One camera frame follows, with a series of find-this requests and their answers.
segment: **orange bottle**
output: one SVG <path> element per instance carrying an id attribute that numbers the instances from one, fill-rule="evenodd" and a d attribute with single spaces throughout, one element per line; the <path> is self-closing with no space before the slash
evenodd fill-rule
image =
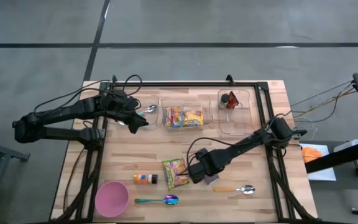
<path id="1" fill-rule="evenodd" d="M 137 174 L 134 175 L 135 184 L 157 184 L 157 174 Z"/>

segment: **orange object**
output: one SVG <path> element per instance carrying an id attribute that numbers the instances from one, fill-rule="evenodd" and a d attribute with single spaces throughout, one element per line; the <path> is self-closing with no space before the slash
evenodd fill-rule
<path id="1" fill-rule="evenodd" d="M 307 163 L 322 157 L 322 153 L 312 147 L 304 147 L 302 149 L 303 162 Z"/>
<path id="2" fill-rule="evenodd" d="M 157 184 L 157 174 L 137 174 L 134 175 L 135 184 Z"/>

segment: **metal spoon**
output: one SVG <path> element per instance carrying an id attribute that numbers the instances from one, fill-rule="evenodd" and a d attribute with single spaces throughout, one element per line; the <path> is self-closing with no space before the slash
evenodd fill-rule
<path id="1" fill-rule="evenodd" d="M 179 198 L 174 195 L 167 195 L 163 199 L 135 199 L 135 203 L 144 202 L 165 202 L 167 205 L 176 205 L 179 202 Z"/>
<path id="2" fill-rule="evenodd" d="M 234 189 L 232 187 L 214 187 L 215 192 L 232 192 L 232 191 L 241 191 L 243 194 L 253 194 L 255 192 L 255 187 L 252 185 L 243 185 L 239 189 Z"/>
<path id="3" fill-rule="evenodd" d="M 144 113 L 153 113 L 155 109 L 157 109 L 157 105 L 150 105 L 147 110 L 140 112 L 139 115 L 142 116 Z M 118 121 L 118 123 L 121 125 L 125 125 L 122 121 Z"/>

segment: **small bottle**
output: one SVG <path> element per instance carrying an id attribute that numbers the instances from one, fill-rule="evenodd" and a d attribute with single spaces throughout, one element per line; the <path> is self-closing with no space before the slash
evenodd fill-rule
<path id="1" fill-rule="evenodd" d="M 221 96 L 221 101 L 219 102 L 219 109 L 223 110 L 226 107 L 228 102 L 229 102 L 229 95 L 223 94 Z"/>
<path id="2" fill-rule="evenodd" d="M 157 184 L 157 174 L 137 174 L 134 175 L 135 184 Z"/>

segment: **plastic bowl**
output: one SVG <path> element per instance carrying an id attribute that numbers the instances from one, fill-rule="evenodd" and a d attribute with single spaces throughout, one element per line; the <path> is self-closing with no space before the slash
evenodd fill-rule
<path id="1" fill-rule="evenodd" d="M 128 188 L 120 181 L 103 184 L 95 197 L 95 206 L 100 215 L 108 218 L 120 215 L 129 202 Z"/>

